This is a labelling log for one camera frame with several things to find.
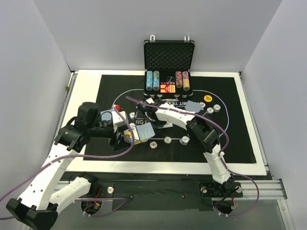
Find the blue backed playing cards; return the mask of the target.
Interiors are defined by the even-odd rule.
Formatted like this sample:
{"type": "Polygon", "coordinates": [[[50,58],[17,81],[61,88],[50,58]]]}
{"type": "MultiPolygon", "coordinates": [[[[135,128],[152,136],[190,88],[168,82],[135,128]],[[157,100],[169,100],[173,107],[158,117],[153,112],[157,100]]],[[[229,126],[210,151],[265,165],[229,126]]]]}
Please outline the blue backed playing cards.
{"type": "Polygon", "coordinates": [[[155,131],[151,123],[136,126],[136,131],[140,140],[150,139],[155,136],[155,131]]]}

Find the dealt cards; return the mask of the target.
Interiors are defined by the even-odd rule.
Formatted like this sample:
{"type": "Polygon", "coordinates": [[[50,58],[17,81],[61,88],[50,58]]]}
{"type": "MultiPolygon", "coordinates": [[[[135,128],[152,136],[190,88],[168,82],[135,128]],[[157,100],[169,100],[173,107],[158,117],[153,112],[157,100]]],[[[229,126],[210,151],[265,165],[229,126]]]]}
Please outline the dealt cards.
{"type": "Polygon", "coordinates": [[[101,121],[105,123],[111,123],[113,120],[111,111],[103,111],[101,112],[101,121]]]}
{"type": "Polygon", "coordinates": [[[201,104],[197,103],[197,102],[193,102],[193,101],[187,101],[186,105],[185,105],[185,110],[189,111],[189,112],[200,112],[203,110],[203,107],[201,104]]]}

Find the red poker chip stack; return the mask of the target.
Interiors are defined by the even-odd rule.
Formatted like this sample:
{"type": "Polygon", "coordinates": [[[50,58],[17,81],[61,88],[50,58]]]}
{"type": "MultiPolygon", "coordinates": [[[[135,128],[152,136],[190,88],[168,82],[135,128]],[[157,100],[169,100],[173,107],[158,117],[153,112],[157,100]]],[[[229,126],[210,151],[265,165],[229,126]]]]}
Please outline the red poker chip stack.
{"type": "Polygon", "coordinates": [[[152,141],[150,143],[150,148],[155,149],[157,147],[157,143],[155,141],[152,141]]]}

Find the grey poker chip stack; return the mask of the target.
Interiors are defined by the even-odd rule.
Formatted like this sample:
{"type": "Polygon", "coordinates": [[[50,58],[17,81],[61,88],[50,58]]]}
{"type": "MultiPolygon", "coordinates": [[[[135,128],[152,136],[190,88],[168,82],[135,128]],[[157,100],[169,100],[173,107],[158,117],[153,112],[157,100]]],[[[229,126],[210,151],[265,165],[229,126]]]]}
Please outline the grey poker chip stack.
{"type": "Polygon", "coordinates": [[[172,142],[172,138],[171,138],[171,137],[165,137],[165,138],[164,138],[164,142],[165,142],[166,144],[170,144],[170,143],[172,142]]]}

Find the blue poker chip stack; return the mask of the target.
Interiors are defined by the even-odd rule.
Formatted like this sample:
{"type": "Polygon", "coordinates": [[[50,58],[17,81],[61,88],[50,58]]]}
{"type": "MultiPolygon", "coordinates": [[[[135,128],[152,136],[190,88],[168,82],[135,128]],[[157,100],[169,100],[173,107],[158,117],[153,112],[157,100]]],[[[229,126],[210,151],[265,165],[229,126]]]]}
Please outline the blue poker chip stack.
{"type": "Polygon", "coordinates": [[[183,146],[188,145],[189,141],[190,141],[190,138],[188,136],[183,136],[179,140],[180,144],[183,145],[183,146]]]}

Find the yellow big blind button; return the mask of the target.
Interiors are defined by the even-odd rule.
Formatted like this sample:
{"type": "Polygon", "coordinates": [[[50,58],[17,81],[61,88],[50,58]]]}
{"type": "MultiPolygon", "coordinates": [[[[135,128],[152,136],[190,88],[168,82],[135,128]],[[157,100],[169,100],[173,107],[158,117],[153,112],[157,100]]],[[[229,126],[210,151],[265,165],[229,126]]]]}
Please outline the yellow big blind button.
{"type": "Polygon", "coordinates": [[[213,97],[211,95],[205,95],[203,99],[205,102],[209,103],[213,100],[213,97]]]}

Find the grey chips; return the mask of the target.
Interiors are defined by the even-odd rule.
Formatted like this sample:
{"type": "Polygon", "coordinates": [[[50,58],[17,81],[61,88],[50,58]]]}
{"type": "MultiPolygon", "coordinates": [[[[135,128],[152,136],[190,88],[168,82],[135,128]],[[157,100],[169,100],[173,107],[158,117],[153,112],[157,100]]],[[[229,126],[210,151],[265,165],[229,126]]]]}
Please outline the grey chips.
{"type": "Polygon", "coordinates": [[[215,105],[213,106],[213,110],[214,110],[215,112],[219,112],[219,111],[221,110],[221,106],[218,105],[218,104],[215,104],[215,105]]]}

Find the blue playing card deck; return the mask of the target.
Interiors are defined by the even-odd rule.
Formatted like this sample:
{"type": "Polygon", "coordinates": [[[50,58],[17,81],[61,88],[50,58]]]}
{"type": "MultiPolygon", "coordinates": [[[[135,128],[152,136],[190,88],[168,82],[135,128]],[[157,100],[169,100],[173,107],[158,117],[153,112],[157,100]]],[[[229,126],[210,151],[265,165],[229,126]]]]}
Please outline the blue playing card deck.
{"type": "Polygon", "coordinates": [[[137,145],[137,144],[140,144],[142,142],[142,140],[140,139],[138,133],[137,133],[137,130],[136,129],[133,129],[132,132],[130,132],[128,129],[125,130],[123,132],[124,134],[124,141],[126,143],[129,143],[131,144],[132,143],[132,135],[134,135],[134,144],[137,145]]]}

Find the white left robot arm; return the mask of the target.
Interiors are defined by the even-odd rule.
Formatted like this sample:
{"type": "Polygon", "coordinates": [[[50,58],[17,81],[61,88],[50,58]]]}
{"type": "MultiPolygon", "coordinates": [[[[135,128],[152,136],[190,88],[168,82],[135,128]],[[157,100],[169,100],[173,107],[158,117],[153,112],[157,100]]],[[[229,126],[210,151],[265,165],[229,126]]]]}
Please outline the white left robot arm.
{"type": "Polygon", "coordinates": [[[77,116],[59,130],[54,140],[55,147],[44,165],[29,178],[31,184],[17,199],[8,201],[6,208],[13,218],[35,230],[49,230],[59,213],[82,196],[92,205],[102,201],[98,178],[86,172],[59,191],[53,190],[72,160],[82,156],[82,148],[92,137],[115,137],[121,123],[126,125],[132,137],[135,136],[125,112],[114,106],[108,113],[111,114],[112,123],[105,125],[98,104],[84,102],[79,107],[77,116]]]}

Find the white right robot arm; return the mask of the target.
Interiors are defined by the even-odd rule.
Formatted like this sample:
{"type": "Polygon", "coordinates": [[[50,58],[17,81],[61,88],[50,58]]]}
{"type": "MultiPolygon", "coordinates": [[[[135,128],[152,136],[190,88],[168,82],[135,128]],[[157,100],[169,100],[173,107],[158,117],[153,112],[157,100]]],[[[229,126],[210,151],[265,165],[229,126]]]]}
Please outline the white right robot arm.
{"type": "Polygon", "coordinates": [[[198,142],[203,155],[211,169],[215,192],[220,196],[227,195],[232,186],[228,179],[231,177],[225,161],[220,142],[223,131],[214,123],[206,112],[187,112],[173,107],[168,103],[158,101],[138,101],[138,110],[154,124],[161,127],[162,123],[171,123],[188,131],[189,136],[198,142]]]}

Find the light blue chip row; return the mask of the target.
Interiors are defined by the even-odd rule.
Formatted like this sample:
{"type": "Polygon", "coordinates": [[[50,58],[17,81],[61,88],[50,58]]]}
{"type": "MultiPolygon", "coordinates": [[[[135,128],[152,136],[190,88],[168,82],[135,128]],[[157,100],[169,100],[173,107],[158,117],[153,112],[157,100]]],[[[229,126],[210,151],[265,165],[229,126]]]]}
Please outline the light blue chip row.
{"type": "Polygon", "coordinates": [[[153,72],[148,70],[146,72],[146,90],[151,91],[153,89],[153,72]]]}

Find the black poker felt mat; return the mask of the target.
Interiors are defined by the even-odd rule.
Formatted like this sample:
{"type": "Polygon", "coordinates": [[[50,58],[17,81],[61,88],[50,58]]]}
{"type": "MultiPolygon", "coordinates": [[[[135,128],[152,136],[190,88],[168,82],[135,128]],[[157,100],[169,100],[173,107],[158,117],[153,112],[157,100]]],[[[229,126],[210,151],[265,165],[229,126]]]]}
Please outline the black poker felt mat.
{"type": "MultiPolygon", "coordinates": [[[[192,77],[191,86],[193,102],[204,102],[205,95],[211,95],[213,100],[206,102],[206,107],[215,104],[221,106],[219,112],[210,117],[229,136],[230,142],[224,153],[227,163],[255,163],[255,151],[252,148],[248,128],[237,92],[236,82],[230,77],[192,77]]],[[[140,76],[102,75],[96,102],[101,110],[111,108],[112,104],[119,104],[127,114],[135,112],[135,103],[126,99],[143,98],[144,80],[140,76]]],[[[198,142],[190,138],[188,145],[181,145],[179,140],[188,135],[187,131],[172,126],[155,131],[155,149],[150,148],[151,141],[135,145],[124,156],[115,158],[116,161],[147,161],[147,162],[206,162],[202,148],[198,142]],[[171,137],[172,142],[166,144],[165,137],[171,137]]]]}

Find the red playing card box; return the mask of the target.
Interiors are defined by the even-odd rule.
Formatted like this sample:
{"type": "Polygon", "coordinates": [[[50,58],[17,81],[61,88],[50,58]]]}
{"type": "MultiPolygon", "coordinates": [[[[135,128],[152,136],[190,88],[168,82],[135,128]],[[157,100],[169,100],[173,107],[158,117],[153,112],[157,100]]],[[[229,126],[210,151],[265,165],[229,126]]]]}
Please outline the red playing card box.
{"type": "Polygon", "coordinates": [[[176,86],[174,84],[161,84],[160,93],[175,93],[176,86]]]}

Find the red chip row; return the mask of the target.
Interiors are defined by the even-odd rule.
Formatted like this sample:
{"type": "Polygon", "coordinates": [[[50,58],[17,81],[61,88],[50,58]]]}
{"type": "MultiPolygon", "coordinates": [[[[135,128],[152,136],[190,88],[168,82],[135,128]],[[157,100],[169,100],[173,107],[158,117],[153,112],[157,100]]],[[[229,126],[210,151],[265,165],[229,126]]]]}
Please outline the red chip row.
{"type": "Polygon", "coordinates": [[[176,77],[176,87],[177,88],[182,88],[182,86],[183,86],[182,72],[181,71],[176,71],[175,72],[175,77],[176,77]]]}

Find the aluminium poker chip case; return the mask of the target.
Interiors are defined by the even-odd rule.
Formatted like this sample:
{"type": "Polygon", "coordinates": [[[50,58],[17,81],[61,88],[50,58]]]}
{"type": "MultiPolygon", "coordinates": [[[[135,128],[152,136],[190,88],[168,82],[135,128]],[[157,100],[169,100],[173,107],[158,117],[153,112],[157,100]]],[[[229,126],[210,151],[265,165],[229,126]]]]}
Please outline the aluminium poker chip case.
{"type": "Polygon", "coordinates": [[[160,73],[161,84],[174,84],[174,82],[167,82],[168,76],[173,76],[175,79],[176,71],[188,71],[189,81],[191,79],[190,68],[192,64],[193,54],[195,48],[195,41],[190,40],[189,36],[184,36],[183,40],[156,40],[154,35],[151,35],[148,40],[143,42],[144,52],[144,96],[147,98],[160,99],[179,99],[189,98],[193,95],[190,83],[190,90],[184,91],[182,88],[176,87],[175,93],[160,93],[158,91],[146,90],[146,72],[148,70],[160,73]]]}

